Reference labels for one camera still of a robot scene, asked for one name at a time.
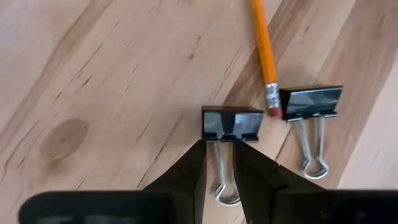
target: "yellow pencil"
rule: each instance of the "yellow pencil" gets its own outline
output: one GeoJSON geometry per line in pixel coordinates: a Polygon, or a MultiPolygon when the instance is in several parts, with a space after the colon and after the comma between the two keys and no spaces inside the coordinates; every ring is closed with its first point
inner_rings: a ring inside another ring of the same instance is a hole
{"type": "Polygon", "coordinates": [[[282,117],[280,96],[271,40],[269,38],[265,7],[262,0],[250,0],[256,32],[257,50],[260,56],[262,76],[267,92],[268,113],[272,117],[282,117]]]}

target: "wood knot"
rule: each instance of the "wood knot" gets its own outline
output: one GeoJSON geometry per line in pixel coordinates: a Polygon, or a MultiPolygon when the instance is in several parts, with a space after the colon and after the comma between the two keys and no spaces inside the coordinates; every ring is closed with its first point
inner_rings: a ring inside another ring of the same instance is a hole
{"type": "Polygon", "coordinates": [[[72,155],[83,143],[89,126],[87,122],[75,118],[53,128],[42,144],[43,159],[56,164],[72,155]]]}

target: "black binder clip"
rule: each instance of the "black binder clip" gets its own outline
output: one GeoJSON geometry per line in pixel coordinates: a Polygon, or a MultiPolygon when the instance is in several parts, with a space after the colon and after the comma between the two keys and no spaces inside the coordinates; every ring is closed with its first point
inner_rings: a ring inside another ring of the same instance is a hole
{"type": "Polygon", "coordinates": [[[280,100],[285,121],[295,121],[298,126],[300,141],[304,153],[304,162],[301,167],[303,176],[308,179],[321,179],[329,172],[329,167],[323,160],[323,140],[325,137],[325,118],[338,116],[335,112],[340,98],[342,86],[313,86],[310,88],[280,89],[280,100]],[[318,119],[318,147],[317,161],[322,167],[320,172],[308,174],[312,160],[311,150],[305,131],[304,120],[318,119]]]}
{"type": "Polygon", "coordinates": [[[261,125],[264,112],[252,108],[237,107],[202,107],[202,140],[213,142],[216,150],[218,164],[218,177],[220,184],[213,192],[217,201],[225,206],[233,206],[240,203],[238,190],[233,175],[234,198],[226,200],[221,194],[226,188],[224,165],[221,158],[221,142],[234,142],[240,139],[245,142],[259,140],[257,134],[261,125]]]}

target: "metal wire handle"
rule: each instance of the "metal wire handle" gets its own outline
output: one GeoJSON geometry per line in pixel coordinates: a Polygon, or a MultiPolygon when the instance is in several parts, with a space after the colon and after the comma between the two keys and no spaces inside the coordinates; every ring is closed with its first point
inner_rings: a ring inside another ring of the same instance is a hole
{"type": "Polygon", "coordinates": [[[316,180],[321,179],[329,173],[328,164],[323,160],[323,143],[325,138],[325,117],[321,116],[318,122],[318,147],[317,147],[317,161],[321,165],[322,170],[314,174],[308,174],[307,169],[311,164],[311,150],[307,139],[307,133],[305,131],[304,120],[297,121],[298,133],[300,134],[300,141],[304,153],[304,161],[301,169],[305,178],[316,180]]]}
{"type": "Polygon", "coordinates": [[[238,188],[236,187],[236,182],[235,182],[235,177],[232,172],[232,183],[234,187],[234,192],[235,192],[235,198],[233,198],[230,201],[226,201],[225,199],[221,198],[221,194],[226,188],[226,177],[224,174],[224,164],[221,156],[221,147],[220,147],[220,142],[215,142],[215,149],[216,149],[216,160],[218,164],[218,178],[220,180],[220,184],[218,185],[217,189],[213,192],[214,197],[216,200],[224,205],[224,206],[234,206],[237,205],[241,202],[241,199],[239,197],[238,193],[238,188]]]}

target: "wooden table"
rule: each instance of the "wooden table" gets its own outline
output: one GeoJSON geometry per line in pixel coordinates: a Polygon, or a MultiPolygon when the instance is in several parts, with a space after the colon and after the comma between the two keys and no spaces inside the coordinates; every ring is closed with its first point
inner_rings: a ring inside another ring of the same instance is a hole
{"type": "MultiPolygon", "coordinates": [[[[345,86],[316,183],[397,188],[398,2],[264,4],[280,85],[345,86]]],[[[142,189],[200,137],[201,105],[265,108],[259,70],[247,0],[1,1],[0,222],[39,192],[142,189]]],[[[296,133],[264,118],[254,147],[298,172],[296,133]]],[[[205,206],[204,223],[244,222],[205,206]]]]}

